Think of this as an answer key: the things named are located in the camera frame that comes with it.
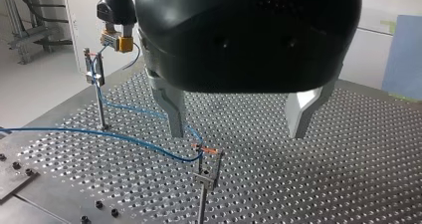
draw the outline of bolt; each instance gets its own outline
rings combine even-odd
[[[101,130],[101,131],[106,131],[110,129],[110,125],[109,124],[105,124],[104,126],[102,125],[98,125],[97,129]]]
[[[112,211],[111,211],[111,216],[112,217],[117,217],[118,216],[118,211],[117,211],[117,209],[113,209]]]
[[[21,169],[21,164],[19,162],[13,162],[12,167],[15,170]]]
[[[88,219],[88,216],[82,216],[81,217],[81,223],[82,224],[88,224],[88,223],[90,223],[90,219]]]
[[[98,209],[102,209],[103,208],[103,203],[101,201],[96,201],[96,207]]]
[[[25,170],[25,174],[27,174],[27,176],[31,176],[32,174],[34,174],[34,171],[31,168],[27,168]]]

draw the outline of floor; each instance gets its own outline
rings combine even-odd
[[[88,86],[70,47],[19,65],[17,51],[0,39],[0,58],[0,126],[23,126]]]

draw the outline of white wall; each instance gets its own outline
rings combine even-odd
[[[340,78],[381,89],[397,16],[422,15],[422,0],[362,0],[362,3],[359,28],[374,32],[356,32]]]
[[[90,48],[92,52],[96,52],[103,47],[100,43],[100,37],[104,23],[97,18],[97,3],[100,0],[66,1],[69,19],[72,21],[71,29],[78,66],[80,71],[85,73],[84,48]],[[133,37],[134,42],[138,43],[136,29],[133,29]],[[137,50],[128,54],[120,54],[111,48],[107,48],[103,52],[105,74],[108,75],[122,66],[127,65],[136,57],[136,52]]]

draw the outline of screw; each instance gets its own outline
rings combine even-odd
[[[88,216],[82,216],[81,217],[81,223],[82,224],[88,224],[90,222],[90,219],[88,219]]]
[[[25,170],[25,174],[27,174],[27,176],[31,176],[32,174],[34,174],[34,171],[31,168],[27,168]]]
[[[21,164],[19,162],[13,162],[12,167],[15,170],[21,169]]]
[[[103,208],[103,203],[101,201],[96,201],[96,207],[98,209],[102,209]]]
[[[118,211],[117,211],[117,209],[113,209],[112,211],[111,211],[111,216],[112,217],[117,217],[118,216]]]

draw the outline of metal plate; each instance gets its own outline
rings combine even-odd
[[[25,169],[26,167],[21,167],[18,170],[13,169],[10,158],[0,161],[0,203],[38,175],[37,172],[33,171],[32,175],[28,176],[25,174]]]
[[[220,185],[208,195],[206,222],[422,223],[421,112],[350,86],[335,90],[300,140],[288,138],[284,95],[186,94],[191,126],[207,145],[226,152]],[[105,94],[114,103],[159,111],[144,75]],[[171,138],[163,120],[117,109],[105,109],[105,116],[111,131],[194,155],[195,139]],[[64,123],[97,124],[95,104]],[[93,201],[102,199],[135,223],[196,219],[200,187],[193,184],[192,165],[135,144],[51,132],[18,157],[64,190],[73,186]]]
[[[60,224],[64,222],[23,200],[11,197],[0,205],[0,223]]]

